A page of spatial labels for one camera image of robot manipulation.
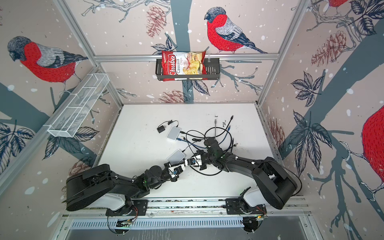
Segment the white network switch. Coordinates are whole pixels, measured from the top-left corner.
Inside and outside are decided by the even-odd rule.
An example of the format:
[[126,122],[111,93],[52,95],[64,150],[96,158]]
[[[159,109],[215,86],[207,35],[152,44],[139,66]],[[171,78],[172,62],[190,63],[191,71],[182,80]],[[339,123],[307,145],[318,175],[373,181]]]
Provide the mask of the white network switch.
[[167,134],[167,139],[172,140],[172,141],[176,141],[177,138],[179,137],[181,130],[182,129],[179,127],[171,127],[171,129],[169,130],[169,132]]
[[180,161],[183,161],[185,157],[186,155],[184,152],[178,149],[167,158],[167,162],[170,162],[171,164],[177,164]]

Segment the black power adapter with cord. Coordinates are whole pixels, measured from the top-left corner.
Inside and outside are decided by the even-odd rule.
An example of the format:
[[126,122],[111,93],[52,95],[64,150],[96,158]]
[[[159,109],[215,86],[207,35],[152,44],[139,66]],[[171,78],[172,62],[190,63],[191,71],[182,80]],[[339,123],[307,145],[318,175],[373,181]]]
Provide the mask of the black power adapter with cord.
[[179,121],[177,121],[177,120],[175,120],[175,121],[174,121],[174,120],[164,121],[163,123],[161,123],[161,124],[157,127],[157,131],[158,131],[158,133],[160,134],[160,133],[164,132],[165,129],[166,129],[166,125],[169,126],[169,125],[171,125],[171,124],[173,124],[173,123],[178,123],[178,124],[177,124],[177,127],[179,126]]

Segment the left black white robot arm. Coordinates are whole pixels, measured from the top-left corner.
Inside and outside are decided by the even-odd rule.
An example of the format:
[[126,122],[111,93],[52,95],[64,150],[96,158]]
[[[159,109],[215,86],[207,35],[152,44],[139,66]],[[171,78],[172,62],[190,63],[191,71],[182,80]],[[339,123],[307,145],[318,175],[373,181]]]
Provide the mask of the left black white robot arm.
[[168,181],[176,182],[185,169],[185,162],[168,162],[164,169],[153,166],[139,176],[127,178],[112,171],[108,164],[99,165],[67,179],[66,210],[82,210],[98,200],[104,201],[102,207],[111,211],[129,209],[131,199],[143,198]]

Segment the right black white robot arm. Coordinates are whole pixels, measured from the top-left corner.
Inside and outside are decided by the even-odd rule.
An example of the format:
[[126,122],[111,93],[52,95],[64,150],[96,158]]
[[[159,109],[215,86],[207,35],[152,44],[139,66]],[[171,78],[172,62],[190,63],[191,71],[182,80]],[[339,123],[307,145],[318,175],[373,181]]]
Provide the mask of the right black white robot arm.
[[242,174],[255,180],[262,196],[269,205],[281,210],[298,188],[296,181],[274,158],[252,160],[225,152],[217,140],[208,137],[204,141],[206,151],[197,150],[193,155],[199,166],[213,165],[220,171]]

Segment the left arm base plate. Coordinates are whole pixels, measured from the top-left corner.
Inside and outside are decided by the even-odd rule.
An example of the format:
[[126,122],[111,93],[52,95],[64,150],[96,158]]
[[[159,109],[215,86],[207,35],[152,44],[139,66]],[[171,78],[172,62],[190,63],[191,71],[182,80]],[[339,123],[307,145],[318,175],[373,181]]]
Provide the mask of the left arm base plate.
[[145,216],[148,208],[148,200],[132,200],[118,210],[107,209],[107,217]]

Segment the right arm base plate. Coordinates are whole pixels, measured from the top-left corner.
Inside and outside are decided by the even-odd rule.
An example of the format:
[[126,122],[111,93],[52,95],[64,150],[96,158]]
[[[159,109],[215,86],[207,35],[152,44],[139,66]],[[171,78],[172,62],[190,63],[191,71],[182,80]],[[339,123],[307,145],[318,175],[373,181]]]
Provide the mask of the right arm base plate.
[[226,209],[228,215],[266,215],[267,210],[265,205],[257,205],[251,207],[245,200],[240,198],[225,199],[223,208]]

